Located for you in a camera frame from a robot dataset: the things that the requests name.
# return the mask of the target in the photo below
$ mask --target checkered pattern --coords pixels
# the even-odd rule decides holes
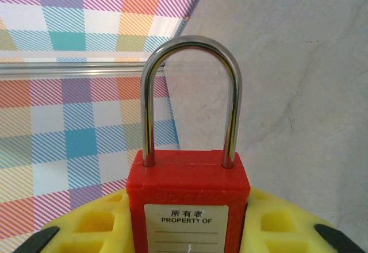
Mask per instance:
[[[139,86],[132,76],[0,81],[0,252],[125,187],[141,148]],[[157,148],[177,149],[163,76],[154,104]]]
[[[93,52],[124,52],[139,61],[182,31],[197,2],[0,0],[0,62],[50,62],[50,51],[53,62],[105,61]],[[18,57],[10,58],[9,51]],[[38,52],[37,59],[23,59],[23,51]],[[59,51],[74,52],[73,57],[60,57]],[[118,57],[112,61],[121,61]]]

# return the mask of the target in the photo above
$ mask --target white label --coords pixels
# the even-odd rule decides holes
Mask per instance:
[[[149,253],[223,253],[229,207],[144,205]]]

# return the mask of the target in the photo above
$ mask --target steel shackle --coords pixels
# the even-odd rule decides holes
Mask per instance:
[[[154,77],[169,56],[186,49],[198,49],[215,56],[224,66],[229,79],[228,110],[222,166],[232,168],[235,158],[237,127],[242,101],[242,75],[234,56],[220,43],[204,36],[181,36],[162,44],[148,58],[140,83],[143,127],[143,165],[155,164],[154,145]]]

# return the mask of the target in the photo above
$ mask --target white surface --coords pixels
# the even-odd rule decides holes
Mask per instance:
[[[237,151],[251,184],[368,250],[367,0],[201,0],[184,35],[223,43],[243,73]],[[214,58],[165,66],[184,150],[222,148],[227,76]]]

